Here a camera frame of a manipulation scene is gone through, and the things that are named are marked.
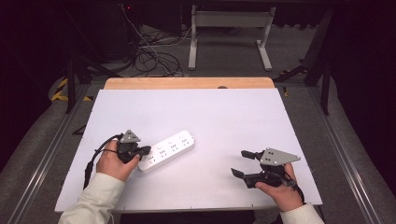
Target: hand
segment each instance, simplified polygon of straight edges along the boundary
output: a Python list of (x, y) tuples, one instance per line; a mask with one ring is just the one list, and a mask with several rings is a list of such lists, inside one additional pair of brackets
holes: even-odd
[(137, 154), (128, 163), (124, 164), (117, 155), (117, 141), (111, 141), (105, 149), (111, 151), (103, 151), (98, 163), (96, 164), (96, 173), (111, 175), (118, 180), (125, 182), (129, 174), (139, 163), (140, 156)]
[[(285, 172), (290, 176), (290, 178), (296, 180), (293, 167), (290, 163), (285, 164)], [(282, 184), (281, 186), (275, 188), (265, 183), (257, 182), (256, 188), (271, 196), (277, 207), (282, 212), (289, 212), (303, 206), (300, 195), (298, 194), (297, 190), (294, 190), (292, 187), (286, 187)]]

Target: white sleeve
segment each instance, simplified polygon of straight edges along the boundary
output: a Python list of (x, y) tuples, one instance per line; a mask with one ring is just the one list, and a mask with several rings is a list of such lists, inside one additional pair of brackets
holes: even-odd
[(284, 224), (324, 223), (311, 203), (307, 203), (289, 212), (281, 212), (280, 216)]
[(59, 223), (107, 223), (124, 186), (117, 178), (96, 173), (78, 202), (64, 211)]

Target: power strip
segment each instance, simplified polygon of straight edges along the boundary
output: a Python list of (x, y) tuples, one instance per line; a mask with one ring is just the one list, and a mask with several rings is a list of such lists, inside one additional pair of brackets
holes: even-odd
[(152, 146), (150, 153), (142, 158), (138, 167), (144, 174), (147, 174), (192, 150), (194, 146), (195, 141), (191, 134), (182, 131)]

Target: person's left hand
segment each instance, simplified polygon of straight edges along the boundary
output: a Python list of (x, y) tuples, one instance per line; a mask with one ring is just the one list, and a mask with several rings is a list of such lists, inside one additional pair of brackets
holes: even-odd
[(105, 175), (111, 175), (118, 180), (125, 182), (128, 179), (129, 174), (139, 163), (140, 156), (137, 154), (128, 163), (124, 164), (117, 155), (117, 141), (113, 140), (109, 142), (102, 152), (102, 156), (96, 163), (96, 173), (102, 173)]

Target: white table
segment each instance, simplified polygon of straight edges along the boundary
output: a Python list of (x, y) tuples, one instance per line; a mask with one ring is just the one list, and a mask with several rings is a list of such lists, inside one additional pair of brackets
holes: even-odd
[(259, 162), (243, 158), (240, 151), (259, 152), (267, 147), (301, 156), (293, 166), (305, 201), (321, 204), (277, 89), (103, 90), (94, 104), (55, 211), (62, 212), (77, 201), (93, 150), (127, 129), (142, 139), (139, 146), (151, 146), (187, 130), (195, 138), (195, 149), (151, 173), (135, 170), (115, 212), (275, 206), (269, 196), (248, 189), (231, 172), (235, 168), (246, 174), (258, 173)]

